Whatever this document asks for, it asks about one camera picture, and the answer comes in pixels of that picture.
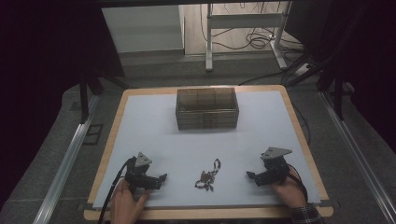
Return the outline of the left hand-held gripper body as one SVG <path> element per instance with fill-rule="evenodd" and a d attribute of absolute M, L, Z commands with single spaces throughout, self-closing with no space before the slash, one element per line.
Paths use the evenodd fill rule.
<path fill-rule="evenodd" d="M 142 152 L 139 152 L 136 157 L 132 157 L 127 161 L 125 180 L 129 183 L 130 190 L 147 190 L 149 185 L 158 183 L 157 177 L 146 175 L 146 171 L 149 169 L 151 163 L 152 160 Z"/>

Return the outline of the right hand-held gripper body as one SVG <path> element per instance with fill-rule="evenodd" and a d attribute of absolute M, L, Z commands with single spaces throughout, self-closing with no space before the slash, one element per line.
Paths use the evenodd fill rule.
<path fill-rule="evenodd" d="M 262 153 L 261 159 L 263 161 L 266 171 L 262 174 L 261 181 L 264 185 L 275 182 L 282 183 L 290 168 L 285 160 L 285 156 L 290 154 L 290 149 L 269 147 Z"/>

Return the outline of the clear acrylic drawer box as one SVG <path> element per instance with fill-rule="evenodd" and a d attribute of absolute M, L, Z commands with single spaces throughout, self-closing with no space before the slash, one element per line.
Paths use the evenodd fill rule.
<path fill-rule="evenodd" d="M 234 88 L 177 91 L 176 118 L 180 130 L 236 128 L 238 117 Z"/>

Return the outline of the person's right hand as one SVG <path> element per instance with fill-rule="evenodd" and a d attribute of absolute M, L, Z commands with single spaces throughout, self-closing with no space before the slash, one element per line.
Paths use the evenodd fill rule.
<path fill-rule="evenodd" d="M 273 183 L 271 188 L 277 197 L 289 208 L 298 208 L 307 205 L 304 193 L 298 183 L 292 178 L 287 177 L 282 183 Z"/>

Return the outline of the person's left hand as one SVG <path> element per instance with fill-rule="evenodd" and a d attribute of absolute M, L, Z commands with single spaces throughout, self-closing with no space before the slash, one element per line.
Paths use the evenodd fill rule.
<path fill-rule="evenodd" d="M 149 199 L 150 191 L 146 190 L 137 201 L 129 189 L 130 185 L 122 179 L 111 197 L 110 223 L 135 224 Z"/>

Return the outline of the white table mat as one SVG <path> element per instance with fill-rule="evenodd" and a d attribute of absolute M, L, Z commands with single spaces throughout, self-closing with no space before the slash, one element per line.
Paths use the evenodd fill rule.
<path fill-rule="evenodd" d="M 261 155 L 268 147 L 291 150 L 287 163 L 300 174 L 309 202 L 319 203 L 281 93 L 248 91 L 236 97 L 236 128 L 184 131 L 177 127 L 174 94 L 128 97 L 94 207 L 104 204 L 121 166 L 139 152 L 152 160 L 149 176 L 167 174 L 149 197 L 150 208 L 275 205 L 279 199 L 271 188 L 258 187 L 247 175 L 263 172 Z"/>

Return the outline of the black metal stand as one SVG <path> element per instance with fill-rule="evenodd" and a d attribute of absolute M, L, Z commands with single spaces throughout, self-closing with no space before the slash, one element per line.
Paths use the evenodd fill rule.
<path fill-rule="evenodd" d="M 345 95 L 344 76 L 345 71 L 341 60 L 333 56 L 325 62 L 322 75 L 317 82 L 319 91 L 327 91 L 333 85 L 333 111 L 340 120 L 344 120 L 342 111 L 342 100 Z"/>
<path fill-rule="evenodd" d="M 108 75 L 87 75 L 82 73 L 79 76 L 79 93 L 80 93 L 80 106 L 81 106 L 81 124 L 85 124 L 88 120 L 90 112 L 88 102 L 88 91 L 91 91 L 94 96 L 99 96 L 103 93 L 104 87 L 100 82 L 100 78 L 104 78 L 107 81 L 121 87 L 124 90 L 130 89 L 131 86 L 126 82 L 121 81 L 117 77 Z"/>

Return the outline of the black curtain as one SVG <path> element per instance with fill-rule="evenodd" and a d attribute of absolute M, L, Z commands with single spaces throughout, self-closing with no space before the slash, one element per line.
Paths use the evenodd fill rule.
<path fill-rule="evenodd" d="M 352 103 L 396 152 L 396 0 L 294 0 L 285 31 L 324 65 L 317 87 Z"/>
<path fill-rule="evenodd" d="M 120 74 L 102 9 L 90 0 L 0 0 L 0 209 L 40 149 L 64 92 Z"/>

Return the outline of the white panel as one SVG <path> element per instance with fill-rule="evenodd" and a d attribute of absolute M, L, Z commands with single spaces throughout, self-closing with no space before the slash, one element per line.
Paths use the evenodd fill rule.
<path fill-rule="evenodd" d="M 184 49 L 181 6 L 102 9 L 118 53 Z"/>

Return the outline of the aluminium rail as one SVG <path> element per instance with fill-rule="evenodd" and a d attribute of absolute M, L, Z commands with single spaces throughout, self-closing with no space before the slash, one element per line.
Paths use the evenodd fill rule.
<path fill-rule="evenodd" d="M 336 114 L 335 110 L 333 109 L 331 97 L 323 91 L 320 91 L 318 95 L 325 105 L 336 129 L 345 142 L 352 159 L 357 164 L 358 169 L 360 170 L 361 175 L 366 182 L 366 185 L 374 196 L 375 201 L 378 204 L 379 209 L 381 210 L 386 221 L 388 224 L 396 224 L 396 205 L 389 197 L 389 194 L 382 183 L 375 176 L 372 167 L 361 152 L 360 146 L 357 144 L 346 123 Z"/>
<path fill-rule="evenodd" d="M 35 216 L 33 224 L 48 224 L 56 204 L 61 196 L 64 189 L 64 185 L 67 178 L 70 175 L 74 162 L 77 158 L 79 150 L 82 146 L 85 135 L 91 125 L 93 115 L 96 107 L 100 101 L 100 96 L 93 96 L 88 104 L 88 117 L 86 120 L 79 124 L 74 136 L 64 154 L 64 158 L 60 163 L 58 171 L 52 180 L 49 190 L 47 191 L 46 197 L 43 200 L 38 212 Z"/>

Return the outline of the white metal desk frame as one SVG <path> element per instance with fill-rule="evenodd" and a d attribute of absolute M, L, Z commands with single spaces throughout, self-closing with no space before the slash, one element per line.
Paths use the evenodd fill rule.
<path fill-rule="evenodd" d="M 283 34 L 287 18 L 290 12 L 291 1 L 284 9 L 278 13 L 269 14 L 232 14 L 215 15 L 213 14 L 212 4 L 207 5 L 206 13 L 206 49 L 205 49 L 205 70 L 213 70 L 213 50 L 212 36 L 213 29 L 229 28 L 276 28 L 276 38 L 269 42 L 271 49 L 276 57 L 276 61 L 281 70 L 287 68 L 287 64 L 280 53 L 279 43 Z"/>

